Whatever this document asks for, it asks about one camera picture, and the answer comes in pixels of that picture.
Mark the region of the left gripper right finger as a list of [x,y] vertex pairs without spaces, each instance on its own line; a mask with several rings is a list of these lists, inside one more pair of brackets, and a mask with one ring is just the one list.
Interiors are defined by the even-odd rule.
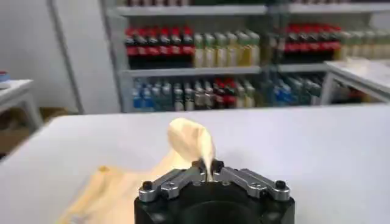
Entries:
[[249,169],[234,169],[224,165],[223,161],[214,159],[211,164],[213,179],[222,183],[234,183],[246,191],[252,198],[271,196],[273,200],[290,199],[290,188],[282,180],[272,181]]

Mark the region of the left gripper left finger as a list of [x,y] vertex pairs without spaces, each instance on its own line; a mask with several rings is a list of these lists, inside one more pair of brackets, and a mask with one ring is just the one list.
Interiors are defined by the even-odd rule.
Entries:
[[180,191],[190,183],[202,183],[207,180],[204,162],[193,161],[188,169],[172,169],[155,181],[144,181],[138,190],[138,199],[144,203],[155,201],[158,197],[168,200],[177,198]]

